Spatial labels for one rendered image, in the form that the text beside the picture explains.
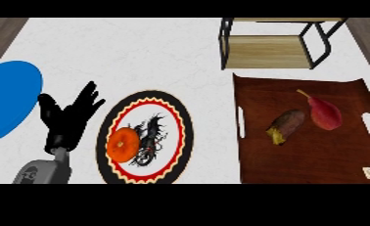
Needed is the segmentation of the orange fruit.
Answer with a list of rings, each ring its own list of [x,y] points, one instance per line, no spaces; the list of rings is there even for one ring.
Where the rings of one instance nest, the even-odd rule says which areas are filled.
[[[137,131],[122,127],[112,135],[107,142],[107,154],[118,162],[128,162],[138,154],[141,138]]]

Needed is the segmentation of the patterned round plate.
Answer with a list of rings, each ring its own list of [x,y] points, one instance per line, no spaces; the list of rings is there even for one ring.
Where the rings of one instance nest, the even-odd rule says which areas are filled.
[[[127,161],[127,136],[140,150]],[[97,164],[107,184],[171,184],[180,178],[195,146],[193,120],[181,101],[166,92],[143,91],[112,108],[97,137]]]

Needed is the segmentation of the red pear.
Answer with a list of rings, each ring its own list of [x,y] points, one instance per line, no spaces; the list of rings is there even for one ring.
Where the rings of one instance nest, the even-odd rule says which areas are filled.
[[[316,125],[325,130],[335,130],[343,125],[340,108],[323,99],[309,95],[301,89],[297,90],[307,99],[312,108],[312,119]]]

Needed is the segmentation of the black framed wooden tiered shelf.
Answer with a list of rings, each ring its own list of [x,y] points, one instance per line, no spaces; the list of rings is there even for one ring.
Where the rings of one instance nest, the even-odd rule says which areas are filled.
[[[304,23],[298,35],[233,35],[236,23]],[[218,43],[221,68],[310,68],[314,69],[332,54],[331,37],[347,18],[223,18]],[[325,53],[313,59],[304,36],[317,28]]]

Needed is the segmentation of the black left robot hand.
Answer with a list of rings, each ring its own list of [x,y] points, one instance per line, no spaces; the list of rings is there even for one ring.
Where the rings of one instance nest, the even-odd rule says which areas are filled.
[[[88,122],[104,104],[106,100],[97,101],[97,84],[91,81],[72,105],[61,109],[55,99],[47,93],[38,96],[41,106],[41,119],[50,129],[45,151],[57,153],[58,148],[72,152],[81,143]]]

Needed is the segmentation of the brown wooden tray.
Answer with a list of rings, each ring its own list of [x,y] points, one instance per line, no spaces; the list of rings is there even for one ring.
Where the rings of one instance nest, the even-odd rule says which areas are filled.
[[[236,75],[235,102],[240,178],[245,183],[370,184],[370,90],[362,79],[349,82],[249,78]],[[283,112],[310,112],[314,96],[338,106],[343,126],[328,131],[304,121],[283,145],[267,134]]]

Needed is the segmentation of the brown sweet potato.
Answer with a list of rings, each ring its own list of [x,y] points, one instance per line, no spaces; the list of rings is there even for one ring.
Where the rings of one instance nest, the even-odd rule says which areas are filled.
[[[267,129],[267,134],[272,136],[276,145],[286,142],[288,137],[298,130],[304,121],[306,113],[301,110],[289,110],[279,116]]]

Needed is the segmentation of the blue plate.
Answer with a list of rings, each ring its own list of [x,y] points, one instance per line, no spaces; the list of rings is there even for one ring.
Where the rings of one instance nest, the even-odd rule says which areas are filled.
[[[0,63],[0,138],[29,117],[38,103],[42,84],[42,73],[32,63]]]

